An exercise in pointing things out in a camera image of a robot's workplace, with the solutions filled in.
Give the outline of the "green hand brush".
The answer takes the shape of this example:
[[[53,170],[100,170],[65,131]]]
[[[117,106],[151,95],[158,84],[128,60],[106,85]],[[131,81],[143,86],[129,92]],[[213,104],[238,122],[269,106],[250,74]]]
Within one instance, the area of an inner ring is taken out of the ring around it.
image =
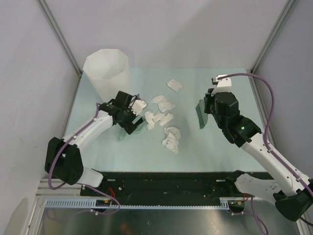
[[[195,110],[196,110],[198,121],[199,121],[199,128],[203,129],[208,122],[208,114],[204,112],[205,102],[203,99],[199,100],[198,104],[195,107]]]

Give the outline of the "large bottom paper scrap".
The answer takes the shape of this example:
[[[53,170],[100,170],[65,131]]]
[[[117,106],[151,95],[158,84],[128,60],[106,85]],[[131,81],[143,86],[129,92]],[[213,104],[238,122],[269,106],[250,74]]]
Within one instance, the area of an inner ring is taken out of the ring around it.
[[[162,141],[162,145],[165,146],[165,148],[174,152],[175,154],[178,154],[178,145],[179,140],[181,139],[180,130],[173,126],[165,127],[163,132],[166,135],[166,138]]]

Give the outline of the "green plastic dustpan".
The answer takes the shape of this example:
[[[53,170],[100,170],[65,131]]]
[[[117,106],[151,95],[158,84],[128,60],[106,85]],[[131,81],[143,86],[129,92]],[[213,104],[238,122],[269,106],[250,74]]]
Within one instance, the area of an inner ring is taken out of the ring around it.
[[[122,128],[118,135],[118,140],[122,141],[127,135],[138,134],[147,121],[144,117],[136,117],[129,126]]]

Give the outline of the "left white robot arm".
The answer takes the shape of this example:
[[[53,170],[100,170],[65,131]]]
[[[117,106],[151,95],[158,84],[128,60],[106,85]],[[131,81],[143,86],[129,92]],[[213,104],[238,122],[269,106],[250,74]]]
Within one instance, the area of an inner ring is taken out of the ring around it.
[[[84,166],[81,152],[100,134],[109,128],[119,125],[126,134],[130,135],[144,123],[141,112],[147,103],[138,95],[130,95],[119,91],[109,102],[96,105],[96,112],[83,126],[72,134],[62,138],[53,137],[47,147],[45,171],[48,174],[48,185],[52,185],[55,177],[63,184],[88,185],[96,195],[104,195],[108,183],[103,181],[103,174]]]

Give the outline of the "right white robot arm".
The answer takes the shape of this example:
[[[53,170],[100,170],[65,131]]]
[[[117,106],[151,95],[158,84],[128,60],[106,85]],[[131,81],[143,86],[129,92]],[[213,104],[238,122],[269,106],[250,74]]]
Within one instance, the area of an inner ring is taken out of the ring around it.
[[[241,115],[233,93],[209,89],[200,108],[200,113],[213,116],[231,144],[252,156],[273,178],[261,180],[237,170],[225,184],[226,192],[230,196],[243,192],[259,197],[273,204],[286,219],[299,220],[313,204],[313,180],[279,153],[252,120]]]

